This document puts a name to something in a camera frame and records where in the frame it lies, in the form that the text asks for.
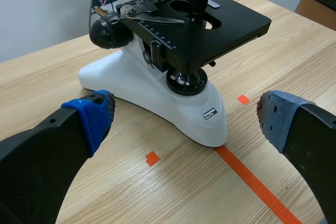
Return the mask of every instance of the brand label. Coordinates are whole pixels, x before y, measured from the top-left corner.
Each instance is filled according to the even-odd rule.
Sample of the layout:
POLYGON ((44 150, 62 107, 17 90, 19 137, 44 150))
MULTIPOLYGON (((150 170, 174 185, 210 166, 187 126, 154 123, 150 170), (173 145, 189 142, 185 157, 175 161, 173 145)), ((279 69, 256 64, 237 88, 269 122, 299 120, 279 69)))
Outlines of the brand label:
POLYGON ((213 115, 217 114, 217 110, 215 108, 210 109, 209 111, 205 112, 203 114, 203 117, 205 120, 208 120, 213 115))

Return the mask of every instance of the fine focus knob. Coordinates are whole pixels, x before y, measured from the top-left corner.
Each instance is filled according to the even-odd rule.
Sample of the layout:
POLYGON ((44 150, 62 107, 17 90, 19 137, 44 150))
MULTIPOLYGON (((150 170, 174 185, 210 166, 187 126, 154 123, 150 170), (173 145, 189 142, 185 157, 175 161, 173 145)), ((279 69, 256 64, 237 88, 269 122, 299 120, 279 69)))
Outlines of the fine focus knob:
POLYGON ((120 48, 133 40, 133 32, 119 20, 118 13, 111 12, 93 23, 90 39, 104 49, 120 48))

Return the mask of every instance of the white microscope base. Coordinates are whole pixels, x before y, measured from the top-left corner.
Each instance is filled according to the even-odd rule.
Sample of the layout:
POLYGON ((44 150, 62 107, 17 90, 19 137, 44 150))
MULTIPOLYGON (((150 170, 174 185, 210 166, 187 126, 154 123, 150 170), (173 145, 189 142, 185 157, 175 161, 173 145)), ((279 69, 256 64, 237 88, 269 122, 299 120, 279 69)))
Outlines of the white microscope base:
POLYGON ((150 66, 146 68, 127 50, 82 68, 79 81, 86 89, 108 90, 120 99, 153 112, 199 144, 219 147, 227 140, 223 102, 210 82, 198 95, 178 95, 167 86, 166 73, 150 66))

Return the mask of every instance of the blue gripper pad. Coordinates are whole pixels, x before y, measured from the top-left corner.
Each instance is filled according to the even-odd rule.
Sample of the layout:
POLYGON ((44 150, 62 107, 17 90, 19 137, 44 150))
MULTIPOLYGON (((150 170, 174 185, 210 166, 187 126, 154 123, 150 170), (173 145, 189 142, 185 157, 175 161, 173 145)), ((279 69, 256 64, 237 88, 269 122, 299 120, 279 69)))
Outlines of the blue gripper pad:
POLYGON ((267 91, 257 105, 260 128, 265 138, 282 153, 296 110, 312 103, 282 91, 267 91))
POLYGON ((106 133, 108 133, 113 122, 115 108, 114 95, 109 91, 100 90, 93 92, 93 94, 103 94, 103 102, 97 104, 81 98, 73 99, 61 105, 61 107, 72 108, 79 112, 89 145, 90 157, 93 157, 106 133))

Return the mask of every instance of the orange tape strip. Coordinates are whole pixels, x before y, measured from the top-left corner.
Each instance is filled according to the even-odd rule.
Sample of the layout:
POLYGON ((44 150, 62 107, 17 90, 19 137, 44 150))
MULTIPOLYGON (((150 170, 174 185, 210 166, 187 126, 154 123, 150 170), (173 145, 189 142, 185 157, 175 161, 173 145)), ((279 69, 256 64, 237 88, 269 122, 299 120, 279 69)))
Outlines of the orange tape strip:
POLYGON ((150 154, 146 155, 146 162, 149 166, 155 165, 158 161, 160 161, 160 157, 157 156, 155 152, 151 152, 150 154))
POLYGON ((243 94, 237 98, 239 102, 241 102, 243 105, 245 105, 246 103, 248 103, 250 100, 244 96, 243 94))
POLYGON ((302 224, 226 146, 215 151, 284 224, 302 224))

